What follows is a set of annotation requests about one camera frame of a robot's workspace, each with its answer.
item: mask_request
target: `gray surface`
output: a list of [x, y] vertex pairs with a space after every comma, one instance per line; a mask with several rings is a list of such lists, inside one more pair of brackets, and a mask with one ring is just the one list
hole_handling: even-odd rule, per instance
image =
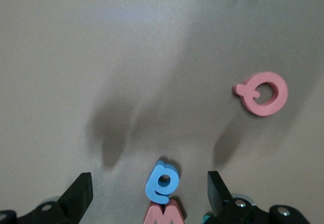
[[[180, 167], [186, 223], [207, 171], [320, 223], [324, 0], [0, 0], [0, 209], [31, 211], [91, 171], [82, 223], [141, 223], [154, 162]], [[285, 78], [268, 118], [231, 86]]]

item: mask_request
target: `gray tabletop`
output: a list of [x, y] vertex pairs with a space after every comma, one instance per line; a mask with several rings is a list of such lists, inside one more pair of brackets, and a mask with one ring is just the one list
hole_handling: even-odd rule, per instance
[[[81, 172], [81, 223], [142, 223], [164, 159], [186, 223], [211, 210], [207, 171], [268, 210], [321, 223], [324, 0], [0, 0], [0, 209], [23, 215]], [[281, 75], [261, 118], [231, 92]], [[266, 100], [271, 91], [260, 89]]]

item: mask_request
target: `silver bolt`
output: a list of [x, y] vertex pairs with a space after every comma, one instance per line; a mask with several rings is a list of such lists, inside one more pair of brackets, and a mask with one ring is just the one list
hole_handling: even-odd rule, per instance
[[6, 219], [6, 217], [7, 217], [7, 215], [5, 215], [5, 214], [0, 214], [0, 221]]
[[284, 207], [278, 207], [278, 212], [281, 215], [284, 215], [284, 216], [289, 216], [290, 215], [290, 212]]
[[235, 204], [241, 208], [246, 207], [246, 203], [243, 200], [236, 200]]
[[42, 207], [42, 211], [47, 211], [47, 210], [49, 210], [49, 209], [51, 209], [51, 208], [52, 208], [51, 205], [44, 205], [44, 206]]

